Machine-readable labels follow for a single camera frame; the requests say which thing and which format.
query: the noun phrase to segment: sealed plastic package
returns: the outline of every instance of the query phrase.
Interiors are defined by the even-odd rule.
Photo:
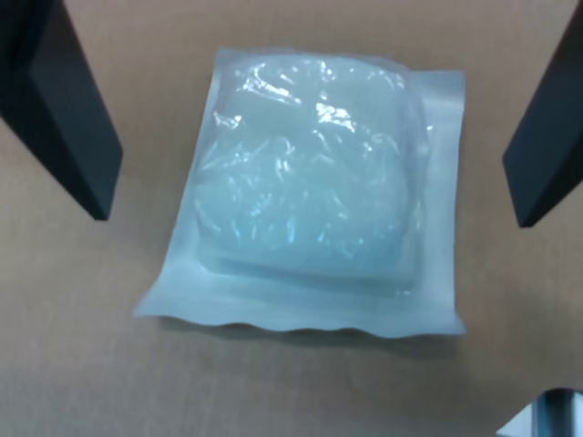
[[[386,337],[461,332],[463,104],[456,72],[220,51],[169,253],[136,313]],[[448,222],[435,223],[444,211]]]

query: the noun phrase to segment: tan surface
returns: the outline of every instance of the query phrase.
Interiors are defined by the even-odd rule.
[[[500,164],[575,0],[68,3],[126,154],[95,223],[0,126],[0,435],[493,435],[540,391],[583,386],[583,188],[521,231]],[[466,71],[464,338],[129,317],[169,242],[219,46]]]

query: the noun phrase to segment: brown table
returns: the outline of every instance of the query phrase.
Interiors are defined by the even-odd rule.
[[[0,127],[0,433],[491,436],[583,386],[583,190],[517,227],[501,157],[574,0],[69,0],[124,145],[96,223]],[[462,68],[463,338],[201,329],[129,314],[157,276],[219,46]]]

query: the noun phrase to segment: clear plastic wrap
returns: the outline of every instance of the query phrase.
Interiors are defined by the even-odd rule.
[[[464,88],[463,72],[379,58],[220,50],[164,266],[134,314],[463,333]]]
[[[411,284],[427,141],[408,75],[296,53],[223,68],[195,164],[202,262]]]

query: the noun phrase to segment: wrinkled plastic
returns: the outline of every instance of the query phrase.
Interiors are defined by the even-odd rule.
[[[353,280],[358,275],[343,276],[333,269],[327,270],[327,277],[314,277],[271,269],[267,262],[253,270],[249,264],[237,261],[211,265],[214,261],[210,260],[217,259],[213,254],[204,259],[204,250],[200,249],[209,224],[201,224],[200,205],[197,205],[205,183],[201,182],[200,170],[203,157],[217,136],[213,112],[220,107],[220,94],[227,89],[223,74],[234,65],[252,64],[258,56],[265,55],[234,50],[220,50],[217,54],[197,149],[168,253],[158,279],[134,314],[170,316],[206,325],[249,323],[268,330],[356,328],[391,338],[463,333],[464,325],[455,312],[454,281],[455,189],[465,106],[462,72],[405,70],[407,87],[415,89],[420,96],[420,107],[416,110],[424,117],[428,148],[413,147],[410,149],[415,150],[413,159],[402,161],[410,166],[405,171],[409,199],[423,208],[413,208],[409,219],[414,225],[405,225],[404,252],[392,268],[393,274],[399,274]],[[402,71],[385,60],[369,59],[368,62],[386,66],[398,74]],[[351,230],[366,232],[366,229]],[[379,270],[360,271],[370,274]],[[408,283],[395,280],[397,277],[407,278]]]
[[[194,181],[208,268],[413,282],[425,124],[409,71],[387,65],[289,53],[222,69]]]

